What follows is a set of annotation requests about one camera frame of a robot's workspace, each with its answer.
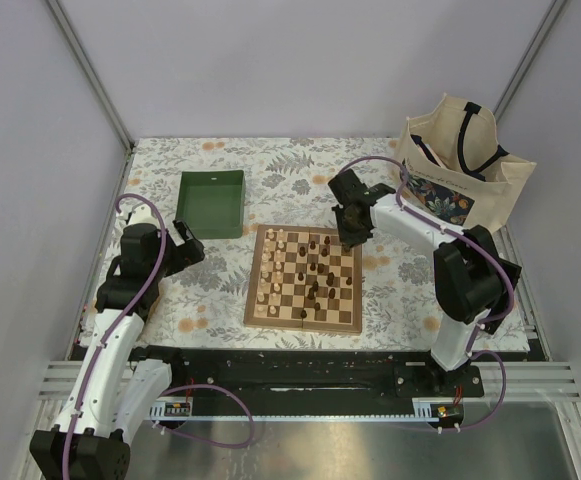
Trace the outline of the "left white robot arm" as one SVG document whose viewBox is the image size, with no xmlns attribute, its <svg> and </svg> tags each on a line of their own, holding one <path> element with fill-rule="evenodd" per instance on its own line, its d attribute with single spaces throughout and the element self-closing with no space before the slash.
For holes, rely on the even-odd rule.
<svg viewBox="0 0 581 480">
<path fill-rule="evenodd" d="M 121 384 L 136 340 L 155 312 L 164 278 L 204 258 L 190 232 L 177 245 L 156 208 L 146 203 L 127 215 L 120 253 L 96 294 L 92 340 L 71 392 L 46 430 L 34 432 L 29 451 L 46 479 L 122 479 L 134 436 L 161 393 L 186 386 L 173 361 L 140 361 Z"/>
</svg>

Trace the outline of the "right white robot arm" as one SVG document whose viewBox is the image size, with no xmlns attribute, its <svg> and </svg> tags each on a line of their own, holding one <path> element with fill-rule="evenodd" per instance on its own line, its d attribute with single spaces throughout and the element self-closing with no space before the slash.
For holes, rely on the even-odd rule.
<svg viewBox="0 0 581 480">
<path fill-rule="evenodd" d="M 379 230 L 430 260 L 443 319 L 430 350 L 436 364 L 426 369 L 425 383 L 436 395 L 450 394 L 460 385 L 459 368 L 470 359 L 477 332 L 511 310 L 517 266 L 499 256 L 487 228 L 464 230 L 443 222 L 404 200 L 399 190 L 367 186 L 351 169 L 328 186 L 337 201 L 333 212 L 343 245 L 362 245 Z"/>
</svg>

